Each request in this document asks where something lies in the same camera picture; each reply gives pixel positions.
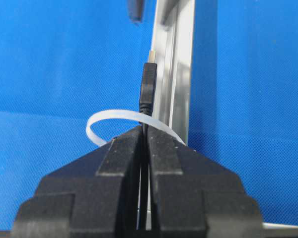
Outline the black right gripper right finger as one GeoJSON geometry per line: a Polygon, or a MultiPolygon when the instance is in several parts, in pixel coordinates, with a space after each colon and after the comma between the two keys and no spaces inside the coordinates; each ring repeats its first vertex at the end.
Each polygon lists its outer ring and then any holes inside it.
{"type": "Polygon", "coordinates": [[[153,228],[162,238],[261,238],[240,177],[169,134],[148,129],[153,228]]]}

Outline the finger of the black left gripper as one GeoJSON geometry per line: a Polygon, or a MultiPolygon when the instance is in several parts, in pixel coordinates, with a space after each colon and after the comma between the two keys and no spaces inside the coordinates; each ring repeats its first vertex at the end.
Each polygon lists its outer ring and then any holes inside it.
{"type": "Polygon", "coordinates": [[[132,22],[141,22],[144,13],[144,0],[128,0],[128,13],[132,22]]]}

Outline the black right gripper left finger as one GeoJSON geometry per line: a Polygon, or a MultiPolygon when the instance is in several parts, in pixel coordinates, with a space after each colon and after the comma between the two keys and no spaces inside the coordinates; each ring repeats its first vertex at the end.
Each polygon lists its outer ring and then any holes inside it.
{"type": "Polygon", "coordinates": [[[125,238],[137,228],[142,129],[45,175],[21,204],[13,238],[125,238]]]}

